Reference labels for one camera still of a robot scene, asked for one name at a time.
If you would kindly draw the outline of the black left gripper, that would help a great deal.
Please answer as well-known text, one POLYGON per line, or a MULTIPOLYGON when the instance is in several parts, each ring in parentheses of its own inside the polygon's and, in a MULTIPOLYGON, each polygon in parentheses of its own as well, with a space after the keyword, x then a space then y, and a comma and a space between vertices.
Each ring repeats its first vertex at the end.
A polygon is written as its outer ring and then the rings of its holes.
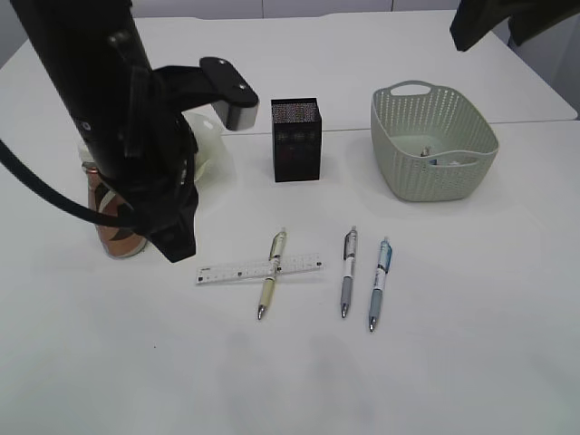
POLYGON ((97 121, 97 210, 130 222, 97 227, 109 255, 133 256, 146 243, 172 263, 195 255, 197 151, 183 115, 97 121))

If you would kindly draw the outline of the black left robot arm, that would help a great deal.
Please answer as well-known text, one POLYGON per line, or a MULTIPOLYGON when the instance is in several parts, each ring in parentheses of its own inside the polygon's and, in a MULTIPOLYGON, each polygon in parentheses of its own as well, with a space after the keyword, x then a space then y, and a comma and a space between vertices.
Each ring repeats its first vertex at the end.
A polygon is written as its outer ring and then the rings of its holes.
POLYGON ((129 1, 13 1, 119 217, 170 262, 194 256, 197 142, 160 95, 129 1))

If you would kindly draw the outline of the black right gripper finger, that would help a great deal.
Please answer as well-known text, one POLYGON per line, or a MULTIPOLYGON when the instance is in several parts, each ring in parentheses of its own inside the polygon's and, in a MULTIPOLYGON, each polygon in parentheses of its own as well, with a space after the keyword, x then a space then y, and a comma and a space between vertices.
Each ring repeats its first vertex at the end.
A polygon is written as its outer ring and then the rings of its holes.
POLYGON ((526 1, 508 19, 511 40, 517 46, 579 13, 579 0, 526 1))
POLYGON ((461 1, 449 28, 456 49, 460 52, 468 51, 511 15, 509 1, 461 1))

